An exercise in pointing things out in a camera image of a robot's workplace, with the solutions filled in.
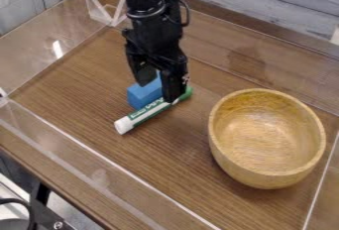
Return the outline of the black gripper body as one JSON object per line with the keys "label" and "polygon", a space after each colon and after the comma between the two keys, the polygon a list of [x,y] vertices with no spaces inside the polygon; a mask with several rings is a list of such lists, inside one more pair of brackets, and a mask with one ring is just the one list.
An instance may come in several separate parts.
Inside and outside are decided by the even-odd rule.
{"label": "black gripper body", "polygon": [[124,29],[125,54],[147,55],[157,70],[181,70],[187,68],[187,56],[180,49],[183,22],[180,7],[161,7],[155,10],[127,12],[131,28]]}

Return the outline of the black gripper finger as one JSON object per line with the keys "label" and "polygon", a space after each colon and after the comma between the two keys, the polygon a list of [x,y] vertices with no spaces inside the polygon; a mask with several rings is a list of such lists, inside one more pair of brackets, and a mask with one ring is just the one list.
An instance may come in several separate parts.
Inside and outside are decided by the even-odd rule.
{"label": "black gripper finger", "polygon": [[189,74],[185,69],[161,70],[161,92],[164,100],[173,102],[185,92]]}
{"label": "black gripper finger", "polygon": [[145,86],[156,78],[156,68],[152,58],[147,55],[127,55],[128,65],[140,86]]}

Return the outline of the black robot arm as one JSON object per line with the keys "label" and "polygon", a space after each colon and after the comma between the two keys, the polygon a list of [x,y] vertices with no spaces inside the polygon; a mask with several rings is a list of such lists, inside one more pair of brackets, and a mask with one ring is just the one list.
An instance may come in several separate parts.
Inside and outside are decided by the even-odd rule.
{"label": "black robot arm", "polygon": [[180,49],[191,11],[183,0],[125,0],[131,28],[125,38],[128,65],[140,86],[160,76],[161,95],[173,102],[185,92],[188,58]]}

